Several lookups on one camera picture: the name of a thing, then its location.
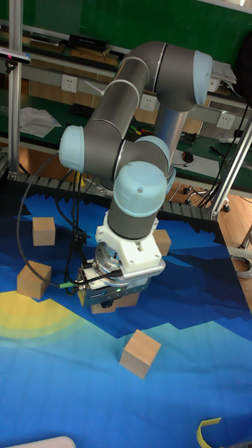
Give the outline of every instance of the metal post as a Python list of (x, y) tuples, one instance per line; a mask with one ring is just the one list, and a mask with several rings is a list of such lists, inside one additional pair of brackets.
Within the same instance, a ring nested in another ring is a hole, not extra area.
[[(19, 52), (22, 52), (22, 12), (23, 0), (9, 0), (9, 48)], [(8, 164), (11, 179), (16, 179), (19, 173), (21, 67), (22, 64), (18, 63), (8, 77)]]
[(234, 156), (227, 168), (227, 172), (220, 182), (220, 186), (216, 196), (214, 198), (213, 204), (209, 207), (209, 213), (211, 214), (211, 219), (217, 221), (218, 213), (221, 210), (222, 204), (235, 181), (238, 171), (246, 157), (249, 147), (252, 143), (252, 114), (250, 115), (241, 139), (237, 145), (237, 149)]

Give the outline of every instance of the wire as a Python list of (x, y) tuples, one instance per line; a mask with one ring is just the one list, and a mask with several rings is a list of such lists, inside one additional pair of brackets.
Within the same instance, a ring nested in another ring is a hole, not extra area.
[(20, 168), (24, 172), (24, 174), (28, 174), (28, 176), (29, 176), (28, 171), (21, 165), (21, 163), (20, 163)]
[(178, 186), (177, 186), (177, 188), (176, 188), (175, 191), (174, 191), (174, 194), (169, 198), (169, 201), (171, 201), (171, 200), (174, 198), (175, 194), (179, 191), (179, 187), (180, 187), (180, 186), (181, 186), (181, 184), (179, 183)]
[(241, 198), (242, 198), (244, 201), (248, 202), (249, 204), (252, 204), (252, 201), (249, 201), (249, 200), (246, 199), (245, 197), (242, 197), (242, 196), (241, 196)]
[(185, 163), (174, 163), (172, 164), (173, 167), (185, 167), (188, 168), (187, 162)]
[(95, 177), (93, 177), (92, 178), (92, 180), (91, 180), (91, 182), (90, 182), (90, 184), (89, 184), (89, 186), (87, 187), (87, 190), (86, 191), (84, 191), (84, 195), (86, 195), (87, 194), (87, 192), (91, 189), (91, 187), (92, 187), (92, 184), (94, 183), (94, 181), (95, 181)]
[(247, 260), (246, 258), (243, 257), (235, 257), (235, 256), (232, 256), (231, 260), (242, 261), (248, 266), (248, 270), (245, 272), (236, 271), (238, 277), (240, 277), (241, 279), (250, 279), (252, 277), (252, 264), (250, 260)]
[(202, 199), (205, 199), (208, 196), (209, 192), (207, 192), (205, 195), (201, 196), (196, 202), (194, 202), (193, 206), (197, 205)]
[(60, 288), (60, 285), (59, 285), (59, 284), (53, 283), (53, 282), (51, 282), (51, 281), (45, 279), (44, 277), (42, 277), (42, 276), (41, 276), (41, 275), (40, 275), (40, 274), (39, 274), (39, 273), (38, 273), (38, 272), (37, 272), (37, 271), (36, 271), (30, 264), (29, 264), (29, 262), (28, 262), (27, 259), (25, 258), (25, 255), (24, 255), (24, 253), (23, 253), (23, 250), (22, 250), (22, 247), (21, 247), (21, 243), (20, 243), (20, 218), (21, 218), (22, 208), (23, 208), (24, 203), (25, 203), (25, 200), (26, 200), (26, 198), (27, 198), (29, 189), (31, 188), (32, 183), (34, 182), (36, 176), (38, 176), (38, 174), (39, 174), (39, 172), (42, 170), (42, 168), (44, 168), (44, 167), (45, 167), (51, 160), (53, 160), (56, 156), (57, 156), (57, 154), (55, 154), (55, 155), (53, 155), (52, 157), (50, 157), (49, 159), (47, 159), (47, 160), (46, 160), (46, 161), (45, 161), (45, 162), (38, 168), (38, 170), (36, 171), (35, 175), (32, 176), (32, 178), (31, 178), (31, 180), (30, 180), (30, 182), (29, 182), (29, 184), (28, 184), (28, 186), (27, 186), (27, 189), (26, 189), (25, 192), (24, 192), (24, 196), (22, 197), (22, 201), (21, 201), (21, 204), (20, 204), (20, 209), (19, 209), (19, 211), (18, 211), (18, 215), (17, 215), (17, 232), (16, 232), (16, 235), (17, 235), (17, 245), (18, 245), (18, 248), (19, 248), (19, 252), (20, 252), (20, 255), (22, 256), (22, 259), (24, 260), (26, 266), (28, 266), (28, 268), (31, 270), (31, 272), (33, 272), (33, 273), (34, 273), (40, 280), (46, 282), (48, 285), (56, 286), (56, 288)]
[[(241, 118), (241, 122), (240, 122), (240, 124), (239, 124), (237, 133), (239, 133), (239, 131), (240, 131), (241, 127), (242, 127), (243, 121), (244, 121), (244, 119), (245, 119), (246, 113), (247, 113), (248, 108), (249, 108), (249, 104), (250, 104), (250, 101), (249, 101), (248, 104), (246, 105), (246, 108), (245, 108), (245, 110), (244, 110), (244, 114), (243, 114), (243, 116), (242, 116), (242, 118)], [(232, 143), (230, 144), (230, 147), (228, 148), (226, 154), (225, 154), (224, 157), (223, 157), (223, 160), (222, 160), (222, 162), (221, 162), (221, 164), (220, 164), (220, 169), (219, 169), (218, 174), (217, 174), (217, 176), (216, 176), (216, 180), (214, 181), (214, 183), (213, 183), (211, 189), (209, 190), (208, 197), (207, 197), (206, 199), (203, 198), (202, 201), (199, 203), (198, 207), (199, 207), (200, 209), (201, 209), (202, 207), (206, 207), (206, 205), (209, 203), (209, 201), (211, 201), (211, 200), (214, 198), (215, 194), (217, 193), (218, 188), (219, 188), (219, 185), (221, 184), (221, 182), (217, 185), (217, 187), (216, 187), (216, 189), (215, 189), (214, 191), (213, 191), (213, 189), (214, 189), (214, 187), (216, 186), (216, 184), (217, 184), (217, 182), (218, 182), (218, 177), (219, 177), (220, 174), (221, 174), (221, 170), (222, 170), (223, 165), (224, 165), (224, 163), (225, 163), (225, 160), (226, 160), (226, 158), (227, 158), (227, 156), (228, 156), (228, 153), (230, 152), (231, 148), (232, 148), (233, 145), (234, 145), (235, 139), (236, 139), (236, 137), (234, 137), (234, 139), (232, 140)]]
[[(66, 178), (73, 172), (72, 169), (69, 169), (68, 172), (62, 177), (62, 180), (59, 181), (59, 185), (57, 186), (57, 190), (59, 190), (63, 184), (63, 182), (66, 180)], [(57, 207), (57, 210), (59, 214), (63, 217), (63, 219), (70, 225), (72, 225), (72, 222), (66, 217), (66, 215), (63, 213), (63, 211), (60, 209), (58, 198), (55, 198), (55, 205)]]
[(117, 269), (116, 271), (107, 272), (106, 274), (100, 275), (99, 277), (93, 277), (92, 279), (86, 280), (86, 283), (92, 283), (96, 280), (107, 279), (110, 277), (119, 277), (122, 275), (122, 271)]
[(71, 216), (72, 216), (72, 220), (73, 220), (73, 233), (75, 232), (76, 229), (76, 219), (75, 219), (75, 208), (76, 208), (76, 179), (77, 179), (77, 171), (74, 174), (74, 178), (73, 178), (73, 206), (72, 206), (72, 210), (71, 210)]
[(76, 210), (76, 227), (77, 227), (77, 228), (78, 228), (78, 220), (79, 220), (79, 215), (80, 215), (81, 179), (82, 179), (82, 174), (80, 173), (79, 182), (78, 182), (77, 210)]

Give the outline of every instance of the black cable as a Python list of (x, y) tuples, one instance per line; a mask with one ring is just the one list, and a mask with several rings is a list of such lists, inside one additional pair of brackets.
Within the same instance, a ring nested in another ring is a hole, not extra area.
[(248, 202), (249, 204), (252, 204), (252, 201), (249, 201), (249, 200), (246, 199), (245, 197), (242, 197), (242, 196), (241, 196), (241, 198), (242, 198), (244, 201)]
[(172, 163), (173, 167), (184, 167), (184, 168), (188, 168), (187, 162), (185, 163)]
[(23, 250), (22, 250), (22, 247), (21, 247), (21, 243), (20, 243), (20, 218), (21, 218), (22, 208), (23, 208), (24, 203), (25, 203), (25, 200), (26, 200), (26, 198), (27, 198), (29, 189), (31, 188), (32, 183), (34, 182), (35, 178), (38, 176), (38, 174), (39, 174), (39, 172), (42, 170), (42, 168), (44, 168), (44, 167), (45, 167), (51, 160), (53, 160), (56, 156), (57, 156), (57, 154), (55, 154), (55, 155), (53, 155), (52, 157), (50, 157), (49, 159), (47, 159), (47, 160), (46, 160), (46, 161), (45, 161), (45, 162), (38, 168), (38, 170), (36, 171), (35, 175), (32, 176), (32, 178), (31, 178), (31, 180), (30, 180), (30, 182), (29, 182), (29, 184), (28, 184), (28, 186), (27, 186), (27, 189), (26, 189), (25, 192), (24, 192), (24, 196), (22, 197), (21, 204), (20, 204), (20, 209), (19, 209), (19, 211), (18, 211), (18, 215), (17, 215), (17, 232), (16, 232), (16, 235), (17, 235), (17, 245), (18, 245), (18, 249), (19, 249), (20, 255), (22, 256), (22, 259), (24, 260), (26, 266), (27, 266), (27, 267), (31, 270), (31, 272), (33, 272), (33, 273), (34, 273), (40, 280), (46, 282), (48, 285), (55, 286), (56, 288), (60, 288), (60, 285), (59, 285), (59, 284), (53, 283), (53, 282), (51, 282), (51, 281), (45, 279), (44, 277), (42, 277), (42, 276), (41, 276), (41, 275), (40, 275), (40, 274), (39, 274), (39, 273), (38, 273), (38, 272), (37, 272), (37, 271), (36, 271), (30, 264), (29, 264), (29, 262), (28, 262), (27, 259), (25, 258), (25, 255), (24, 255), (24, 253), (23, 253)]
[(72, 210), (71, 210), (71, 217), (73, 220), (73, 233), (75, 232), (76, 229), (76, 219), (75, 219), (75, 206), (76, 206), (76, 179), (77, 179), (77, 171), (74, 174), (74, 178), (73, 178), (73, 206), (72, 206)]
[[(245, 119), (246, 113), (247, 113), (248, 108), (249, 108), (249, 104), (250, 104), (250, 101), (249, 101), (248, 104), (246, 105), (246, 108), (245, 108), (245, 110), (244, 110), (244, 114), (243, 114), (243, 116), (242, 116), (242, 118), (241, 118), (241, 122), (240, 122), (240, 124), (239, 124), (237, 133), (239, 133), (239, 131), (240, 131), (241, 127), (242, 127), (243, 121), (244, 121), (244, 119)], [(219, 177), (220, 174), (221, 174), (221, 170), (222, 170), (223, 165), (224, 165), (224, 163), (225, 163), (225, 160), (226, 160), (226, 158), (227, 158), (227, 156), (228, 156), (228, 153), (230, 152), (231, 148), (233, 147), (233, 145), (234, 145), (234, 143), (235, 143), (235, 139), (236, 139), (236, 137), (234, 137), (232, 143), (230, 144), (230, 147), (228, 148), (226, 154), (225, 154), (224, 157), (223, 157), (223, 160), (222, 160), (222, 162), (221, 162), (221, 164), (220, 164), (220, 169), (219, 169), (218, 174), (217, 174), (217, 176), (216, 176), (216, 180), (214, 181), (214, 183), (213, 183), (211, 189), (209, 190), (209, 194), (207, 195), (207, 197), (204, 197), (204, 198), (202, 199), (202, 201), (199, 203), (198, 207), (199, 207), (200, 209), (203, 208), (203, 207), (205, 207), (205, 206), (209, 203), (209, 201), (211, 201), (211, 200), (213, 199), (213, 197), (215, 196), (215, 194), (217, 193), (218, 188), (219, 188), (219, 185), (220, 185), (221, 182), (217, 185), (217, 187), (216, 187), (216, 189), (215, 189), (214, 192), (213, 192), (213, 189), (214, 189), (214, 187), (216, 186), (216, 184), (217, 184), (217, 182), (218, 182), (218, 177)]]
[(78, 220), (80, 216), (80, 194), (81, 194), (81, 179), (82, 174), (79, 174), (78, 190), (77, 190), (77, 207), (76, 207), (76, 227), (78, 228)]
[[(65, 283), (69, 281), (69, 275), (68, 275), (68, 272), (69, 272), (70, 258), (71, 258), (71, 252), (69, 252), (69, 256), (68, 256), (68, 258), (67, 258), (66, 268), (65, 268), (65, 272), (64, 272), (64, 282), (65, 282)], [(69, 292), (69, 289), (68, 289), (68, 288), (66, 288), (65, 291), (66, 291), (66, 294), (67, 294), (67, 295), (74, 295), (73, 291)]]
[(28, 171), (21, 165), (21, 163), (20, 163), (20, 168), (24, 172), (24, 174), (28, 174), (28, 176), (29, 176)]
[(90, 182), (89, 186), (87, 187), (87, 190), (86, 190), (86, 191), (84, 191), (84, 195), (86, 195), (86, 194), (87, 194), (87, 192), (89, 191), (89, 189), (91, 189), (91, 187), (92, 187), (92, 184), (94, 183), (94, 180), (95, 180), (95, 177), (93, 177), (93, 178), (92, 178), (92, 180), (91, 180), (91, 182)]
[(86, 280), (86, 283), (91, 283), (96, 280), (106, 279), (110, 277), (119, 277), (122, 275), (122, 271), (117, 269), (116, 271), (107, 272), (106, 274), (99, 275), (99, 277), (93, 277), (92, 279)]
[[(66, 180), (66, 178), (73, 172), (72, 169), (69, 169), (68, 172), (64, 175), (61, 181), (59, 181), (59, 185), (57, 186), (57, 190), (60, 189), (63, 182)], [(66, 217), (66, 215), (63, 213), (63, 211), (60, 209), (58, 198), (55, 198), (55, 205), (57, 207), (57, 210), (59, 214), (63, 217), (63, 219), (70, 225), (73, 225), (73, 223)]]

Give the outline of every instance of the electrical outlet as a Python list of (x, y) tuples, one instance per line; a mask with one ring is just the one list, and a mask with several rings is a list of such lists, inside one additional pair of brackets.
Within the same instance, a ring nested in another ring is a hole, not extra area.
[(156, 101), (157, 98), (153, 95), (146, 95), (143, 93), (139, 108), (143, 109), (143, 111), (153, 112), (155, 110)]
[(220, 118), (218, 119), (217, 127), (222, 127), (223, 129), (231, 129), (232, 124), (235, 121), (235, 115), (230, 113), (221, 112)]
[(77, 92), (77, 81), (78, 78), (70, 75), (62, 75), (62, 90), (67, 92)]

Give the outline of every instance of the workbench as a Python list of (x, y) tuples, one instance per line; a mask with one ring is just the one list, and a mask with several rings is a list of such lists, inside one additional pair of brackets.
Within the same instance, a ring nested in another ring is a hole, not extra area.
[[(94, 315), (78, 297), (49, 287), (40, 302), (18, 295), (23, 268), (15, 240), (25, 185), (0, 191), (0, 445), (69, 436), (77, 447), (197, 448), (250, 440), (252, 320), (216, 222), (160, 212), (171, 237), (166, 270), (153, 278), (136, 307)], [(25, 202), (20, 238), (29, 260), (63, 278), (71, 236), (54, 196), (71, 216), (68, 192), (34, 186)], [(109, 200), (82, 197), (85, 254)], [(32, 246), (32, 217), (53, 216), (56, 244)], [(70, 275), (80, 261), (73, 258)], [(146, 378), (119, 364), (136, 329), (161, 343)]]
[[(6, 90), (0, 90), (0, 105), (8, 106), (8, 92)], [(77, 115), (71, 115), (69, 113), (70, 105), (58, 103), (56, 101), (50, 101), (48, 99), (32, 97), (29, 95), (21, 94), (21, 108), (33, 107), (35, 109), (47, 110), (56, 120), (62, 125), (62, 127), (56, 127), (44, 139), (24, 133), (20, 133), (20, 145), (29, 149), (37, 151), (55, 153), (60, 146), (60, 138), (63, 131), (69, 125), (85, 126), (88, 122), (87, 118), (79, 117)], [(126, 138), (132, 139), (132, 134), (126, 135)], [(6, 115), (0, 115), (0, 141), (8, 144), (8, 117)], [(178, 149), (181, 151), (188, 151), (192, 149), (192, 154), (199, 155), (203, 158), (210, 160), (217, 160), (221, 162), (221, 159), (215, 154), (210, 146), (214, 146), (222, 154), (225, 154), (229, 145), (224, 143), (218, 143), (216, 140), (209, 139), (207, 137), (199, 136), (196, 138), (195, 143), (190, 147), (185, 143), (178, 143)], [(230, 156), (233, 155), (236, 145), (230, 151)], [(248, 153), (246, 161), (252, 164), (252, 153)], [(200, 186), (203, 188), (210, 188), (213, 185), (214, 178), (206, 176), (204, 174), (194, 173), (193, 171), (184, 171), (176, 167), (177, 175), (176, 181), (184, 184), (193, 184), (194, 186)], [(251, 184), (251, 171), (241, 168), (235, 184), (233, 185), (231, 194), (239, 196), (245, 195), (246, 197), (252, 197), (252, 184)]]

